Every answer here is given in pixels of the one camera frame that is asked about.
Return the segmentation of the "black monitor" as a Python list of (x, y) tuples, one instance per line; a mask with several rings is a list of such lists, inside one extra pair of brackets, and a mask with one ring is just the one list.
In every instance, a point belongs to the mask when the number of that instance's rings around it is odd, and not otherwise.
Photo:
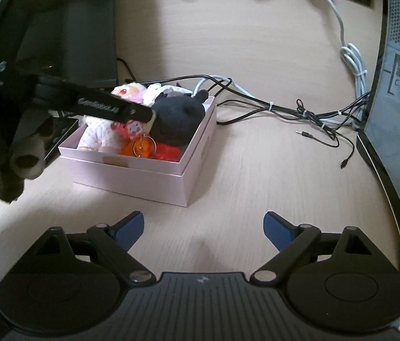
[(36, 13), (16, 66), (89, 88), (116, 86), (114, 0), (67, 0)]

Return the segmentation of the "pink round keychain toy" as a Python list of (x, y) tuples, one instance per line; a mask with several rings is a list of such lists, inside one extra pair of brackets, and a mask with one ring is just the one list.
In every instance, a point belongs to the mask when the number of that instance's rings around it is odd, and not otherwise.
[(127, 123), (114, 122), (113, 131), (124, 139), (121, 155), (152, 159), (157, 151), (156, 142), (144, 131), (144, 124), (135, 120)]

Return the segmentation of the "orange plastic toy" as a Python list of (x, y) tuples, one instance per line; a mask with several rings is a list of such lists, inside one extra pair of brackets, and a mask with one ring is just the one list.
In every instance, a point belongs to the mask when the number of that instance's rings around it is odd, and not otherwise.
[(147, 138), (131, 140), (122, 150), (121, 155), (150, 158), (153, 152), (153, 142)]

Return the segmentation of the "pink cardboard box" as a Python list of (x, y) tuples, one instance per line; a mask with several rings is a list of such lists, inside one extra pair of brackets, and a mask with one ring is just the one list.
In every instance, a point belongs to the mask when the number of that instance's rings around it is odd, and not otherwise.
[(76, 183), (186, 207), (216, 128), (215, 98), (209, 97), (205, 107), (205, 118), (177, 163), (80, 150), (85, 125), (61, 143), (60, 156)]

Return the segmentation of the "black plush toy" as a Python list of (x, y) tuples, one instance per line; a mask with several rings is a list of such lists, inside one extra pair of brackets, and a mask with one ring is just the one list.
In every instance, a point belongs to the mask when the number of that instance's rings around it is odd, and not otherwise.
[(208, 97), (204, 89), (194, 96), (161, 93), (151, 107), (156, 118), (150, 136), (169, 146), (188, 145), (205, 117), (204, 102)]

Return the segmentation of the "red plastic toy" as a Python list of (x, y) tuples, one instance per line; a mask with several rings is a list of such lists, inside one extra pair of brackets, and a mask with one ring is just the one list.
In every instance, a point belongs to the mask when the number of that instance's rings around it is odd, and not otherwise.
[(155, 160), (168, 161), (178, 163), (181, 157), (181, 150), (176, 146), (165, 145), (157, 142), (154, 155)]

